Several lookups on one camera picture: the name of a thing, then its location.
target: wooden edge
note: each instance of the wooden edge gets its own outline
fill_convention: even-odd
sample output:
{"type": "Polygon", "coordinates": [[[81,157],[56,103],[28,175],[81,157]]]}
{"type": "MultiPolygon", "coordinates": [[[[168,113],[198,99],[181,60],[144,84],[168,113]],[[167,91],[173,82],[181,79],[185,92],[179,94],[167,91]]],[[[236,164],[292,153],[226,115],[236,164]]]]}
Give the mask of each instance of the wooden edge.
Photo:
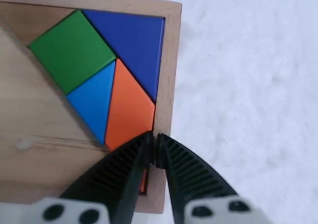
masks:
{"type": "MultiPolygon", "coordinates": [[[[86,8],[165,18],[159,87],[156,102],[154,133],[170,135],[175,73],[179,46],[182,5],[164,0],[0,0],[66,8],[86,8]]],[[[136,212],[162,213],[164,207],[165,171],[150,168],[147,195],[140,195],[136,212]]]]}
{"type": "Polygon", "coordinates": [[[165,16],[181,7],[180,3],[165,0],[0,0],[3,2],[38,4],[77,9],[95,9],[142,15],[165,16]]]}

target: wooden board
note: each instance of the wooden board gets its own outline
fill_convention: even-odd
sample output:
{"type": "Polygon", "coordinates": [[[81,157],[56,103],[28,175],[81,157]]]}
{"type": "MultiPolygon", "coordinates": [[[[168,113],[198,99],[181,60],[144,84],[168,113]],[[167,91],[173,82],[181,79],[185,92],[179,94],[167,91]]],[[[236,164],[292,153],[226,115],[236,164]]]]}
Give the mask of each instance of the wooden board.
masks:
{"type": "MultiPolygon", "coordinates": [[[[170,134],[181,4],[162,0],[0,1],[164,17],[154,131],[170,134]]],[[[0,31],[0,201],[29,203],[59,195],[107,151],[96,146],[30,51],[9,28],[1,26],[5,29],[0,31]]],[[[165,183],[165,171],[150,167],[147,194],[139,196],[135,211],[162,213],[165,183]]]]}
{"type": "Polygon", "coordinates": [[[0,6],[1,18],[25,45],[29,45],[73,11],[69,8],[32,4],[2,3],[0,6]]]}

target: dark blue triangle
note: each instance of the dark blue triangle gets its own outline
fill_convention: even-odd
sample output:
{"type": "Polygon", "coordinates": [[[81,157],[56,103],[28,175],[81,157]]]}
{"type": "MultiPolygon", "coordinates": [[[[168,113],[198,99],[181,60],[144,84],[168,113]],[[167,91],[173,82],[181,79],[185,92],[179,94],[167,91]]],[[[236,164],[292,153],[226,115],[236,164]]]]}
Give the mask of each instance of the dark blue triangle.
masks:
{"type": "Polygon", "coordinates": [[[115,73],[115,61],[75,88],[67,99],[104,144],[115,73]]]}
{"type": "Polygon", "coordinates": [[[155,101],[164,18],[95,10],[83,13],[155,101]]]}

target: puzzle piece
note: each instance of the puzzle piece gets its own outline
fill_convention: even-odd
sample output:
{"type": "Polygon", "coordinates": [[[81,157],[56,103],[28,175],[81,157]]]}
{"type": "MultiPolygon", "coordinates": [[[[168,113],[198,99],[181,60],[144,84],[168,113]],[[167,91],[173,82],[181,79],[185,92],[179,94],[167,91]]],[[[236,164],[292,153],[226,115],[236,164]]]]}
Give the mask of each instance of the puzzle piece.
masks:
{"type": "Polygon", "coordinates": [[[29,48],[66,94],[115,60],[81,11],[61,21],[29,48]]]}
{"type": "Polygon", "coordinates": [[[83,13],[155,101],[164,19],[95,10],[83,10],[83,13]]]}
{"type": "Polygon", "coordinates": [[[115,61],[67,95],[69,102],[104,144],[115,73],[115,61]]]}
{"type": "Polygon", "coordinates": [[[155,105],[117,59],[105,143],[111,150],[152,130],[155,105]]]}

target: orange tangram piece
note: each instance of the orange tangram piece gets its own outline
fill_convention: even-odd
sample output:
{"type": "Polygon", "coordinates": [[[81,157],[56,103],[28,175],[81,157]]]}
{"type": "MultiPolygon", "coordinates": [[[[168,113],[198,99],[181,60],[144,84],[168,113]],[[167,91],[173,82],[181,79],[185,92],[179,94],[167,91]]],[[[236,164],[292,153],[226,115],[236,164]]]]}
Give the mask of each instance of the orange tangram piece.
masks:
{"type": "Polygon", "coordinates": [[[143,132],[152,130],[155,105],[127,70],[116,60],[115,79],[105,135],[113,151],[143,132]]]}

